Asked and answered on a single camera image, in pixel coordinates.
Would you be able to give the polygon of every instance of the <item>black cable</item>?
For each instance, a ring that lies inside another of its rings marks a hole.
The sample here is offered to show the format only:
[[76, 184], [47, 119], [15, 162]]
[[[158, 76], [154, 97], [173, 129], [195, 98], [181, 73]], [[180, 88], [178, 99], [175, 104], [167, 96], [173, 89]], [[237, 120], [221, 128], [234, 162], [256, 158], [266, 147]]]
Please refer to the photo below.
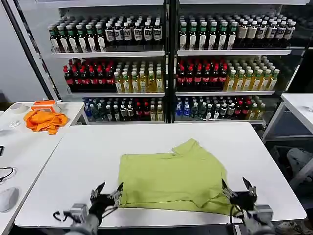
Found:
[[5, 178], [9, 177], [9, 176], [13, 173], [13, 171], [14, 171], [14, 169], [11, 168], [11, 167], [0, 168], [0, 170], [9, 170], [9, 169], [11, 170], [11, 172], [10, 172], [9, 174], [7, 174], [6, 176], [0, 177], [0, 183], [1, 183]]

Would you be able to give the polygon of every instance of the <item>green t-shirt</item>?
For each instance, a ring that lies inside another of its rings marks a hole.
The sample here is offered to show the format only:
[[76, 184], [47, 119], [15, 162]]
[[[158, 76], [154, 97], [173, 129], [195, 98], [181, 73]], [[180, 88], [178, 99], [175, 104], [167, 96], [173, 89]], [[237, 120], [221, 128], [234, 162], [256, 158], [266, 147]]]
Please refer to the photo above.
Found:
[[224, 166], [194, 139], [173, 153], [125, 154], [121, 207], [229, 214], [222, 178], [226, 181]]

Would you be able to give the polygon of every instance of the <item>white shelf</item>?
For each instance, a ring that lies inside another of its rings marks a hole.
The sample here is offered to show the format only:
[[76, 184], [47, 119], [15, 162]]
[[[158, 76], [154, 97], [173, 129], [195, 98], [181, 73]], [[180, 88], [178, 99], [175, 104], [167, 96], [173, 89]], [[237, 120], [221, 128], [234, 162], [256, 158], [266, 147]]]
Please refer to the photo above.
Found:
[[89, 125], [164, 124], [164, 121], [90, 121]]
[[163, 0], [36, 0], [37, 8], [68, 8], [93, 6], [163, 5]]
[[68, 93], [71, 98], [164, 97], [164, 93]]
[[263, 120], [230, 120], [230, 119], [216, 119], [209, 121], [193, 121], [193, 120], [175, 120], [174, 123], [213, 123], [213, 122], [249, 122], [251, 125], [264, 125], [265, 122]]
[[288, 55], [291, 50], [178, 50], [178, 56], [197, 55]]
[[121, 52], [88, 52], [88, 53], [53, 53], [55, 58], [99, 58], [99, 57], [161, 57], [164, 51], [121, 51]]
[[305, 5], [310, 0], [180, 0], [180, 4], [278, 4]]
[[246, 91], [246, 92], [176, 92], [176, 96], [232, 96], [232, 95], [271, 95], [275, 91]]

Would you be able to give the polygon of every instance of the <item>white table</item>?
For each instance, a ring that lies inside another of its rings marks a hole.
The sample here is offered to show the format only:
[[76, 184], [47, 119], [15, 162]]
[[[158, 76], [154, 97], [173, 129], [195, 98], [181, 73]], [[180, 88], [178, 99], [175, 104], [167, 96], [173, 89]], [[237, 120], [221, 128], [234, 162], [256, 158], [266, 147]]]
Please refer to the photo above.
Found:
[[[9, 233], [15, 216], [35, 184], [37, 177], [51, 156], [53, 150], [64, 136], [66, 130], [75, 124], [84, 111], [83, 102], [62, 102], [59, 104], [62, 113], [69, 118], [65, 127], [59, 128], [56, 135], [49, 135], [47, 131], [35, 133], [26, 128], [23, 120], [25, 114], [14, 114], [10, 109], [0, 116], [0, 145], [4, 146], [3, 154], [0, 156], [0, 167], [13, 167], [16, 172], [0, 184], [0, 191], [10, 187], [16, 187], [20, 191], [16, 205], [8, 212], [0, 212], [0, 234]], [[19, 120], [21, 124], [9, 128], [8, 123]]]
[[[282, 94], [282, 102], [278, 106], [273, 118], [262, 136], [265, 143], [272, 134], [275, 125], [280, 121], [283, 113], [288, 109], [292, 114], [313, 134], [313, 112], [308, 105], [313, 107], [313, 94]], [[302, 135], [291, 136], [293, 138], [303, 137]], [[292, 188], [296, 188], [313, 171], [313, 159], [309, 161], [294, 178], [289, 182]]]
[[[259, 204], [269, 204], [273, 220], [303, 219], [306, 213], [249, 123], [189, 123], [150, 125], [72, 126], [15, 219], [21, 227], [68, 228], [52, 217], [74, 203], [89, 203], [91, 190], [104, 180], [102, 192], [118, 186], [122, 154], [170, 152], [190, 138], [197, 140], [225, 166], [232, 190], [246, 190], [242, 177], [256, 186]], [[118, 209], [103, 219], [101, 228], [176, 227], [227, 224], [220, 214]]]

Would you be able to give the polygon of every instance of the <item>orange cloth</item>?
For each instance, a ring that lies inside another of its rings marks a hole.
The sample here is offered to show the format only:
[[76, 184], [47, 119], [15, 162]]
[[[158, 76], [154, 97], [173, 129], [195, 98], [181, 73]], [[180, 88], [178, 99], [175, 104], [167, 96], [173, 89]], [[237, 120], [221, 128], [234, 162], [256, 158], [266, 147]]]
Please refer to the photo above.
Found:
[[25, 115], [26, 127], [35, 132], [48, 131], [50, 135], [57, 133], [59, 126], [65, 126], [67, 116], [60, 113], [30, 111]]

